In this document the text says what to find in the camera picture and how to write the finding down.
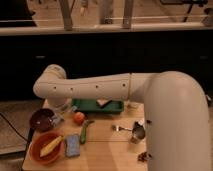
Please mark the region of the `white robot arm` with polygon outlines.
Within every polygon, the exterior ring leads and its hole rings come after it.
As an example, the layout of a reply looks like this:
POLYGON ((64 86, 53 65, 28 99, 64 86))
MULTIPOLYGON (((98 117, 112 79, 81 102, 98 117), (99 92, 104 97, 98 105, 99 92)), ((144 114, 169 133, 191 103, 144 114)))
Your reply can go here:
POLYGON ((188 74, 165 71, 69 79, 61 66, 51 64, 35 81, 33 92, 54 109, 62 109, 70 98, 142 103, 148 171, 213 171, 206 96, 188 74))

